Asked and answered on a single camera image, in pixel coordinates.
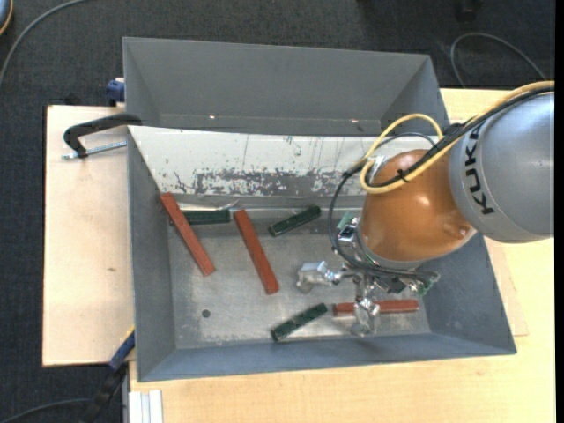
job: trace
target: gray bin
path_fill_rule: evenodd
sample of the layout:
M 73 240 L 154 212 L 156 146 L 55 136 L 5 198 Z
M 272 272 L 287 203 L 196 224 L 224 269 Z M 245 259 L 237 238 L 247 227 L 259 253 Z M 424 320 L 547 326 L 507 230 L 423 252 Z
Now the gray bin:
M 447 123 L 426 56 L 136 39 L 125 40 L 124 54 L 127 109 L 146 125 L 371 137 L 411 112 Z M 407 130 L 431 133 L 418 123 Z M 280 283 L 280 292 L 266 296 L 234 223 L 196 227 L 218 267 L 202 277 L 158 204 L 162 189 L 151 159 L 142 151 L 130 133 L 140 381 L 516 351 L 480 235 L 457 252 L 424 265 L 440 272 L 441 280 L 419 298 L 418 313 L 383 315 L 376 336 L 355 338 L 348 334 L 350 320 L 326 315 L 285 342 L 273 343 L 269 328 L 288 317 L 319 302 L 353 299 L 347 284 L 316 288 L 308 295 L 295 287 L 295 272 L 303 262 L 332 256 L 325 218 L 331 186 L 317 195 L 304 194 L 297 204 L 273 196 L 241 200 Z M 167 154 L 166 145 L 162 151 Z M 180 164 L 182 157 L 176 157 Z M 175 192 L 179 201 L 198 199 L 186 189 Z M 269 223 L 312 203 L 324 210 L 321 219 L 278 238 L 268 235 Z M 362 195 L 352 192 L 341 201 L 339 211 L 346 207 L 359 212 L 361 206 Z

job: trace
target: black cable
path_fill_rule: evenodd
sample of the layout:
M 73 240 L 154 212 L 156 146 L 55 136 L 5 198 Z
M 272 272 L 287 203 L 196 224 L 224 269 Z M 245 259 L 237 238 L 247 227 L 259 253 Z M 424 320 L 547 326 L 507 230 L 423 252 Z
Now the black cable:
M 335 190 L 335 194 L 333 195 L 333 198 L 330 201 L 328 216 L 327 216 L 327 228 L 328 228 L 328 232 L 329 232 L 329 239 L 330 239 L 330 242 L 331 242 L 331 246 L 333 247 L 335 252 L 337 252 L 341 257 L 343 257 L 351 266 L 362 270 L 363 272 L 365 272 L 369 276 L 372 276 L 372 277 L 375 277 L 375 278 L 379 278 L 379 277 L 408 278 L 408 279 L 411 279 L 411 280 L 421 281 L 426 286 L 428 286 L 429 283 L 427 281 L 433 282 L 433 281 L 435 281 L 436 279 L 439 278 L 439 275 L 434 271 L 412 272 L 412 271 L 399 270 L 399 269 L 396 269 L 396 268 L 384 268 L 380 265 L 376 265 L 376 264 L 373 264 L 373 263 L 361 262 L 361 261 L 357 260 L 356 258 L 347 255 L 343 251 L 343 249 L 341 248 L 341 246 L 338 242 L 337 234 L 335 233 L 335 229 L 334 229 L 333 211 L 335 209 L 335 204 L 337 202 L 338 195 L 340 194 L 341 189 L 345 186 L 345 183 L 354 174 L 358 173 L 359 171 L 360 171 L 360 167 L 357 167 L 357 170 L 354 171 L 353 173 L 350 173 L 350 172 L 343 173 L 343 178 L 342 178 L 341 182 L 339 183 L 339 185 L 337 186 L 337 189 Z
M 54 407 L 62 407 L 71 404 L 84 404 L 84 403 L 90 403 L 90 401 L 91 401 L 90 398 L 75 398 L 75 399 L 67 399 L 64 401 L 56 401 L 54 403 L 39 405 L 37 407 L 29 409 L 28 411 L 14 415 L 13 417 L 9 417 L 8 419 L 3 419 L 2 421 L 0 421 L 0 423 L 12 423 L 12 421 L 22 419 L 27 415 L 32 415 L 33 413 L 46 411 L 47 409 L 52 409 Z
M 458 80 L 458 83 L 460 84 L 460 86 L 462 88 L 465 88 L 466 84 L 464 83 L 464 81 L 460 77 L 460 73 L 458 72 L 458 68 L 456 66 L 456 60 L 455 60 L 455 52 L 456 52 L 456 46 L 458 45 L 458 42 L 460 42 L 461 40 L 466 39 L 466 38 L 486 38 L 486 39 L 489 39 L 491 41 L 499 42 L 500 44 L 502 44 L 505 47 L 513 50 L 520 57 L 522 57 L 522 59 L 525 60 L 525 62 L 527 64 L 529 64 L 529 66 L 532 69 L 534 69 L 535 72 L 537 72 L 539 77 L 546 80 L 546 75 L 543 73 L 543 71 L 524 52 L 519 50 L 513 44 L 510 44 L 509 42 L 503 40 L 502 38 L 498 38 L 497 36 L 493 36 L 492 34 L 472 32 L 472 33 L 465 33 L 465 34 L 458 36 L 455 39 L 455 41 L 452 43 L 452 46 L 450 46 L 450 65 L 452 67 L 452 70 L 455 72 L 456 79 Z
M 382 147 L 383 145 L 386 145 L 387 143 L 391 143 L 392 141 L 396 141 L 396 139 L 398 139 L 400 137 L 422 137 L 423 139 L 428 141 L 431 145 L 434 145 L 434 141 L 433 141 L 433 139 L 431 139 L 430 136 L 424 135 L 423 133 L 418 133 L 416 131 L 406 131 L 405 133 L 398 133 L 397 135 L 394 135 L 393 137 L 389 137 L 387 139 L 384 139 L 378 147 Z

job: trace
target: black clamp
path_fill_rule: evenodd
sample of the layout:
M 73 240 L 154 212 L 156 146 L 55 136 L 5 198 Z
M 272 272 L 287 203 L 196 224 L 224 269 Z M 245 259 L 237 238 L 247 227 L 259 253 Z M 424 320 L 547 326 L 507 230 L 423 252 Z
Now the black clamp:
M 80 159 L 85 159 L 88 156 L 86 148 L 78 140 L 78 137 L 91 135 L 103 130 L 114 129 L 122 125 L 143 125 L 141 119 L 135 115 L 128 113 L 120 113 L 119 115 L 111 115 L 102 117 L 90 122 L 80 123 L 69 127 L 63 135 L 64 142 L 75 151 Z

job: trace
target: wooden board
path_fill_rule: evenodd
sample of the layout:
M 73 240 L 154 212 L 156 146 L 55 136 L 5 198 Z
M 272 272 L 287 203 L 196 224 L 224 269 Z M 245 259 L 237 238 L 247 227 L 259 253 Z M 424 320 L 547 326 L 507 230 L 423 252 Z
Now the wooden board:
M 442 90 L 455 120 L 504 92 Z M 108 361 L 133 323 L 126 151 L 61 160 L 64 131 L 122 108 L 48 108 L 43 365 Z M 86 137 L 86 147 L 123 139 L 123 129 Z M 490 249 L 515 336 L 527 333 L 503 249 Z

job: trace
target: yellow cable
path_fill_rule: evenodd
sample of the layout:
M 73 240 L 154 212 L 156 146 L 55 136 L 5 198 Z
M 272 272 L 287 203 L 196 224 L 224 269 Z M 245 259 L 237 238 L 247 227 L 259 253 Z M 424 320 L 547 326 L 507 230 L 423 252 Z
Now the yellow cable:
M 510 99 L 513 99 L 514 97 L 522 94 L 522 93 L 527 93 L 530 91 L 534 91 L 536 89 L 542 88 L 542 87 L 547 87 L 547 86 L 554 86 L 554 82 L 553 81 L 541 81 L 541 82 L 537 82 L 537 83 L 531 83 L 529 85 L 525 85 L 525 86 L 521 86 L 517 89 L 515 89 L 514 91 L 512 91 L 511 93 L 509 93 L 508 95 L 502 97 L 501 99 L 497 100 L 493 105 L 491 105 L 490 107 L 488 107 L 486 110 L 482 111 L 481 113 L 478 113 L 477 115 L 475 115 L 474 117 L 472 117 L 472 119 L 470 119 L 469 122 L 474 121 L 475 119 L 481 117 L 482 115 L 486 114 L 487 112 L 497 108 L 498 106 L 504 104 L 505 102 L 507 102 Z M 406 118 L 410 118 L 410 119 L 414 119 L 415 117 L 421 117 L 422 115 L 408 115 L 408 116 L 404 116 L 403 118 L 398 119 L 397 121 L 395 121 L 394 123 L 392 123 L 390 125 L 390 127 L 393 129 L 393 127 L 398 126 L 398 124 L 400 124 L 401 122 L 405 122 Z M 388 132 L 390 132 L 391 128 L 388 127 L 387 130 L 385 130 L 379 137 L 378 139 L 376 139 L 376 142 L 373 144 L 373 146 L 370 148 L 370 150 L 368 151 L 367 155 L 365 155 L 362 159 L 365 160 L 367 159 L 367 157 L 369 157 L 372 152 L 374 152 L 375 148 L 380 144 L 381 139 L 383 138 L 383 136 L 385 136 Z M 430 159 L 428 159 L 427 161 L 425 161 L 423 164 L 421 164 L 417 169 L 415 169 L 414 171 L 411 171 L 409 174 L 407 174 L 404 177 L 403 181 L 397 181 L 394 183 L 391 183 L 390 185 L 386 185 L 383 187 L 371 187 L 370 185 L 367 185 L 366 183 L 366 175 L 368 170 L 374 165 L 374 161 L 368 161 L 364 167 L 362 168 L 362 170 L 360 171 L 360 186 L 368 193 L 368 194 L 383 194 L 383 193 L 388 193 L 390 191 L 393 191 L 394 189 L 398 189 L 399 187 L 401 187 L 402 185 L 404 185 L 404 183 L 409 182 L 411 180 L 413 180 L 415 177 L 417 177 L 419 174 L 424 173 L 425 171 L 427 171 L 438 159 L 440 159 L 443 155 L 445 155 L 457 142 L 459 141 L 459 139 L 455 139 L 453 140 L 451 143 L 449 143 L 448 145 L 446 145 L 443 149 L 441 149 L 440 151 L 438 151 L 438 153 L 436 153 L 433 157 L 431 157 Z

